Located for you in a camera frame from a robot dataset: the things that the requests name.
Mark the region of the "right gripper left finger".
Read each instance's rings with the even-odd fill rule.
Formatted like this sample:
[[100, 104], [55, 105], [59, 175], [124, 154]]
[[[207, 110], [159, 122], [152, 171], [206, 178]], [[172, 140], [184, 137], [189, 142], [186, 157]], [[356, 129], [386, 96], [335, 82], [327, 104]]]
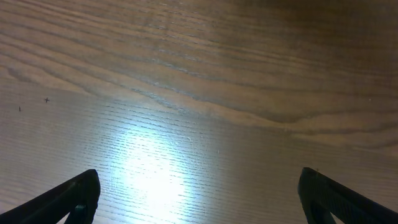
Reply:
[[55, 188], [1, 214], [1, 223], [92, 224], [100, 197], [100, 180], [89, 169]]

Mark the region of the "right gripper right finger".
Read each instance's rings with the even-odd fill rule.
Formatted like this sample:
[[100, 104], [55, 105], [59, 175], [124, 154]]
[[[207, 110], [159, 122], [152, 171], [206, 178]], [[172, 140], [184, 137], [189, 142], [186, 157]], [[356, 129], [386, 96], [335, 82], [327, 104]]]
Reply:
[[304, 167], [298, 195], [309, 224], [395, 224], [397, 212], [390, 210], [329, 177]]

